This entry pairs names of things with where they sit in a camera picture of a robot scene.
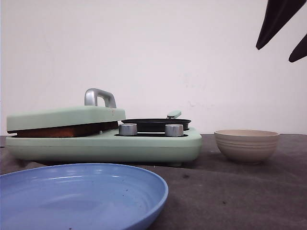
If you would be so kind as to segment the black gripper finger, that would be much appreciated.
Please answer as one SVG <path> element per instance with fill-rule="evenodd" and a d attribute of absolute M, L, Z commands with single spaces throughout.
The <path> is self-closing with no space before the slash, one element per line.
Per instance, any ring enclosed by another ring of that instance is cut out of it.
<path fill-rule="evenodd" d="M 306 0 L 269 0 L 256 48 L 260 50 L 269 43 L 306 2 Z"/>
<path fill-rule="evenodd" d="M 295 62 L 307 56 L 307 35 L 298 43 L 289 56 L 290 62 Z"/>

